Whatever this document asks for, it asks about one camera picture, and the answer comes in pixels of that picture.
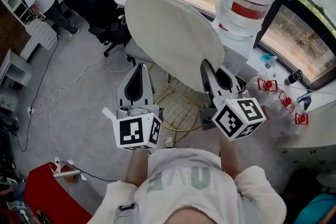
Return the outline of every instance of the shoe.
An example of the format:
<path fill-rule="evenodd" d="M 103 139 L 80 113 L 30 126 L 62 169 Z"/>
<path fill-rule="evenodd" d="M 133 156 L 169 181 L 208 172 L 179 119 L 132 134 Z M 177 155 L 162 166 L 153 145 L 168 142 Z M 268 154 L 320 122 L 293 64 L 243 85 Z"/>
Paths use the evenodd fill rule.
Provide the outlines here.
<path fill-rule="evenodd" d="M 163 148 L 173 148 L 174 147 L 174 138 L 173 136 L 167 136 L 166 140 L 164 141 Z"/>
<path fill-rule="evenodd" d="M 69 40 L 69 41 L 73 40 L 73 39 L 75 38 L 75 36 L 76 36 L 78 33 L 79 33 L 79 29 L 77 29 L 77 32 L 74 33 L 74 34 L 70 34 L 70 33 L 69 33 L 69 38 L 68 38 L 68 40 Z"/>

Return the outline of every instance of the beige round board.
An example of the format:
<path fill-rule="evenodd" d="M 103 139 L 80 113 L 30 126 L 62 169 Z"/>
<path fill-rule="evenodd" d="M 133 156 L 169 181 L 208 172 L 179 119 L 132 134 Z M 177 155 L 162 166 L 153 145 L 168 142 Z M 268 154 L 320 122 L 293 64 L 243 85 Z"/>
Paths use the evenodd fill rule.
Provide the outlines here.
<path fill-rule="evenodd" d="M 127 0 L 125 16 L 139 47 L 157 65 L 195 91 L 204 92 L 204 59 L 217 70 L 224 48 L 210 22 L 179 0 Z"/>

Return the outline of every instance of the jeans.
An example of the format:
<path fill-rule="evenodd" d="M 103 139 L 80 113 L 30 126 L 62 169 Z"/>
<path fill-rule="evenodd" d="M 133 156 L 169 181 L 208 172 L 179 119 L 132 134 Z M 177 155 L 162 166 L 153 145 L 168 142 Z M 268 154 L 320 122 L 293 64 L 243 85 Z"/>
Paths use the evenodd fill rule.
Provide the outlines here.
<path fill-rule="evenodd" d="M 77 28 L 64 16 L 59 6 L 58 0 L 55 0 L 50 9 L 44 12 L 44 15 L 59 27 L 69 31 L 71 34 L 77 32 Z"/>

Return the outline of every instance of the white cable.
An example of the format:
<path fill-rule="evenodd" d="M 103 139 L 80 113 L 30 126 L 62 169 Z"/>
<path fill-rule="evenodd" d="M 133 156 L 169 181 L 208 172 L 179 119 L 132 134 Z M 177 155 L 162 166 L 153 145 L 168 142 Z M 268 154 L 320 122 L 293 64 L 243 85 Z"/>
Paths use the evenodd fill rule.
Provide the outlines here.
<path fill-rule="evenodd" d="M 131 65 L 131 66 L 130 66 L 127 70 L 125 70 L 125 71 L 113 71 L 113 70 L 109 69 L 109 68 L 108 68 L 105 64 L 103 64 L 102 62 L 97 62 L 97 63 L 94 63 L 94 64 L 88 66 L 88 67 L 83 71 L 83 73 L 79 76 L 79 78 L 76 79 L 74 82 L 72 82 L 69 86 L 66 86 L 66 87 L 58 86 L 58 87 L 55 89 L 55 91 L 53 92 L 53 94 L 52 94 L 52 95 L 51 95 L 51 96 L 44 102 L 44 104 L 43 104 L 43 106 L 42 106 L 42 108 L 41 108 L 41 110 L 40 110 L 40 112 L 39 112 L 38 120 L 37 120 L 35 123 L 33 122 L 33 119 L 30 119 L 30 122 L 31 122 L 32 125 L 37 125 L 37 124 L 39 123 L 39 121 L 40 121 L 40 118 L 41 118 L 42 113 L 49 112 L 49 118 L 50 118 L 50 121 L 49 121 L 49 131 L 50 131 L 50 135 L 51 135 L 51 138 L 52 138 L 53 142 L 54 142 L 54 143 L 56 144 L 56 146 L 57 146 L 56 157 L 58 157 L 59 147 L 58 147 L 58 143 L 56 142 L 56 140 L 55 140 L 55 138 L 54 138 L 54 136 L 53 136 L 53 133 L 52 133 L 52 131 L 51 131 L 51 112 L 50 112 L 50 111 L 47 111 L 47 110 L 44 110 L 44 111 L 43 111 L 43 108 L 45 107 L 46 103 L 48 102 L 48 100 L 49 100 L 50 98 L 52 99 L 52 101 L 53 101 L 55 104 L 58 103 L 59 101 L 61 101 L 61 99 L 62 99 L 62 92 L 60 91 L 60 89 L 67 89 L 67 88 L 70 88 L 73 84 L 75 84 L 77 81 L 80 80 L 80 78 L 84 75 L 84 73 L 86 72 L 86 70 L 88 70 L 90 67 L 93 67 L 93 66 L 96 66 L 96 65 L 103 65 L 107 70 L 109 70 L 109 71 L 112 72 L 112 73 L 124 73 L 124 72 L 129 71 L 129 70 L 133 67 L 133 65 Z M 57 92 L 59 92 L 59 99 L 55 100 L 55 94 L 56 94 Z"/>
<path fill-rule="evenodd" d="M 332 94 L 332 95 L 336 95 L 335 92 L 321 92 L 321 91 L 313 91 L 313 90 L 309 90 L 309 89 L 303 89 L 303 88 L 298 88 L 298 87 L 294 87 L 294 86 L 291 86 L 291 85 L 284 85 L 284 84 L 278 84 L 279 86 L 285 86 L 285 87 L 292 87 L 292 88 L 295 88 L 295 89 L 299 89 L 299 90 L 302 90 L 302 91 L 308 91 L 308 92 L 318 92 L 318 93 L 324 93 L 324 94 Z"/>

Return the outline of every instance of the gray carpet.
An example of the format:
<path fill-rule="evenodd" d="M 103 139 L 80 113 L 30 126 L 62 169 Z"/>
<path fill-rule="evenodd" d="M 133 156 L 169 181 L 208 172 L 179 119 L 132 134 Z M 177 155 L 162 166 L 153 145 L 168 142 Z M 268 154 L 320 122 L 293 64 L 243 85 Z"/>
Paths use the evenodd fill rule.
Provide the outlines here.
<path fill-rule="evenodd" d="M 103 51 L 106 47 L 88 32 L 88 24 L 80 20 L 77 26 L 81 29 L 78 36 L 69 42 L 63 35 L 52 57 L 33 106 L 34 124 L 38 120 L 41 107 L 56 87 L 68 86 L 87 66 L 103 62 L 115 71 L 126 70 L 131 66 L 121 46 L 114 48 L 110 56 L 105 58 Z M 29 121 L 27 108 L 36 94 L 51 52 L 52 50 L 46 51 L 41 48 L 35 54 L 31 61 L 34 76 L 28 87 L 18 92 L 18 138 L 23 148 L 26 144 Z M 154 83 L 163 73 L 159 68 L 156 70 L 152 73 Z M 61 160 L 71 159 L 81 169 L 105 179 L 124 180 L 131 153 L 117 149 L 112 122 L 101 112 L 105 106 L 115 111 L 117 88 L 124 76 L 125 73 L 111 73 L 101 65 L 94 66 L 73 86 L 61 89 L 60 102 L 53 103 L 49 100 L 46 103 L 44 110 L 51 113 L 51 130 L 59 145 L 58 156 Z M 217 130 L 197 130 L 181 140 L 177 147 L 191 146 L 218 154 L 216 132 Z M 169 133 L 171 132 L 163 129 L 159 142 L 161 145 Z M 281 154 L 274 149 L 274 142 L 270 126 L 265 123 L 257 133 L 239 140 L 237 144 L 244 164 L 262 167 L 276 191 L 281 192 L 294 167 L 289 161 L 281 158 Z M 11 143 L 18 173 L 24 177 L 28 176 L 30 170 L 54 161 L 56 144 L 49 132 L 49 113 L 43 113 L 37 125 L 30 125 L 26 152 L 22 153 L 19 150 L 14 137 L 11 137 Z M 80 180 L 77 184 L 66 184 L 63 179 L 59 181 L 80 205 L 93 214 L 103 199 L 107 182 L 88 175 L 85 177 L 87 181 Z"/>

